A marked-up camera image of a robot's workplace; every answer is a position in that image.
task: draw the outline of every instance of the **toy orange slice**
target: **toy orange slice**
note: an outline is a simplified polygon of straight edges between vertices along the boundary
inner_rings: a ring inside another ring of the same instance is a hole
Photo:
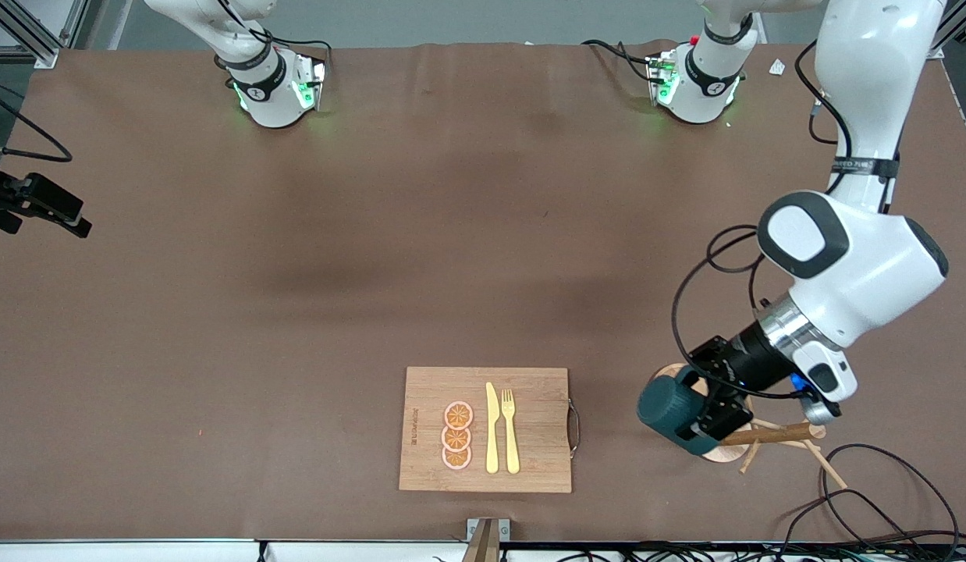
[[[469,434],[468,429],[452,429],[450,427],[445,427],[441,430],[441,444],[445,446],[448,451],[458,453],[459,451],[465,451],[466,447],[469,446],[469,442],[472,441],[472,435]]]
[[[473,409],[469,404],[452,402],[445,408],[445,425],[452,429],[466,429],[473,423]]]
[[[462,470],[469,466],[469,461],[472,459],[473,450],[469,448],[459,452],[448,451],[448,449],[441,450],[441,460],[444,461],[445,466],[452,470]]]

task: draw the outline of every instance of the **yellow knife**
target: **yellow knife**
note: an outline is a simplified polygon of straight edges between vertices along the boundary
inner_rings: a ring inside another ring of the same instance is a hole
[[[497,391],[493,383],[486,383],[486,471],[496,474],[499,469],[497,463],[497,420],[500,419],[500,402],[497,401]]]

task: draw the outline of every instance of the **brown table surface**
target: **brown table surface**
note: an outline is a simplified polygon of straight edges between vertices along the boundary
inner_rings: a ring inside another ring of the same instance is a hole
[[[740,476],[642,426],[635,401],[679,359],[673,289],[708,238],[826,185],[811,97],[767,73],[797,51],[758,47],[737,102],[691,126],[586,47],[343,50],[325,111],[286,130],[237,109],[211,53],[62,53],[24,112],[76,160],[2,164],[79,195],[94,230],[0,232],[0,538],[439,539],[477,516],[522,540],[783,537],[817,496],[814,459],[769,446]],[[12,143],[44,148],[22,125]],[[861,388],[822,445],[905,456],[966,530],[966,134],[939,62],[893,210],[950,278],[851,348]],[[689,347],[750,321],[744,285],[694,282]],[[766,266],[758,292],[786,285]],[[568,367],[573,493],[398,491],[408,365]],[[904,526],[947,526],[896,466],[839,467]],[[846,535],[819,512],[796,538]]]

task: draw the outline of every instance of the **yellow fork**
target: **yellow fork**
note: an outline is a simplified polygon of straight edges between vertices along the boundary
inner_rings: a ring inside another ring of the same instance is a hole
[[[507,471],[517,474],[521,470],[518,460],[518,438],[514,435],[514,392],[500,391],[500,410],[507,421]]]

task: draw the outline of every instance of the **black strap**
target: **black strap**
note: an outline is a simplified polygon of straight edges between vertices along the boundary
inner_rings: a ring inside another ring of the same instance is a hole
[[[837,174],[879,176],[879,178],[894,179],[900,175],[900,161],[837,156],[833,158],[832,170]]]
[[[709,29],[708,23],[705,23],[705,36],[708,37],[708,39],[711,39],[712,41],[714,41],[715,43],[719,43],[719,45],[736,45],[736,43],[739,43],[740,40],[742,40],[744,37],[747,36],[748,33],[750,33],[750,28],[752,27],[754,27],[754,12],[748,13],[747,17],[743,18],[743,21],[740,22],[740,32],[737,33],[736,35],[733,35],[732,37],[725,37],[723,35],[718,35],[714,31]]]
[[[268,53],[270,52],[272,52],[272,43],[265,43],[265,49],[262,49],[261,53],[258,53],[249,60],[245,60],[243,62],[230,62],[229,60],[225,59],[219,60],[223,61],[223,66],[225,66],[227,70],[250,70],[251,68],[262,64],[262,62],[268,58]]]
[[[687,51],[687,57],[684,59],[684,67],[687,69],[687,77],[691,78],[691,81],[701,88],[701,95],[710,98],[723,95],[729,89],[729,86],[732,86],[733,82],[736,82],[736,79],[740,77],[740,70],[743,70],[743,68],[740,68],[740,70],[736,71],[736,74],[726,76],[726,78],[718,78],[707,74],[701,68],[698,68],[697,64],[694,64],[694,47],[690,51]]]
[[[240,80],[234,80],[233,83],[237,85],[237,89],[245,96],[254,101],[268,101],[272,96],[272,92],[282,83],[282,80],[286,78],[286,60],[279,55],[279,66],[275,68],[271,76],[261,80],[261,82],[255,82],[254,84],[248,84],[247,82],[241,82]]]

